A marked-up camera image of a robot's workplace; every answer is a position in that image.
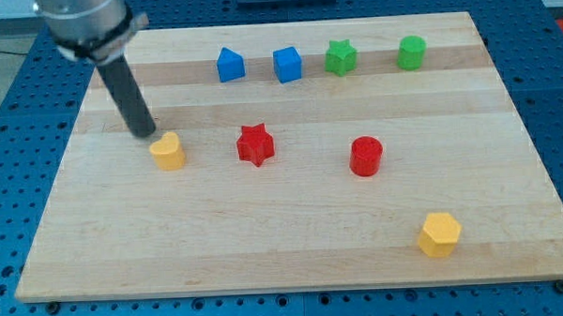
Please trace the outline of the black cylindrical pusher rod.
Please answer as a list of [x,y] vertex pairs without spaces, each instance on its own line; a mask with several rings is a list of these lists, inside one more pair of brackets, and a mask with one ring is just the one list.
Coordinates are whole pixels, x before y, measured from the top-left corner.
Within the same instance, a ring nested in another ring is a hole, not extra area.
[[156,123],[125,56],[96,68],[129,132],[136,138],[147,138],[156,130]]

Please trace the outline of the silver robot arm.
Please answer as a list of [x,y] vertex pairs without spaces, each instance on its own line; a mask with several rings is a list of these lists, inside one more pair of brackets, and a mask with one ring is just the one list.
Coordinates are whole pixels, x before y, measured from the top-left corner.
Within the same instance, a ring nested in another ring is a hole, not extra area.
[[149,24],[125,0],[34,0],[57,50],[72,61],[95,65],[130,133],[147,138],[156,123],[126,60],[125,50]]

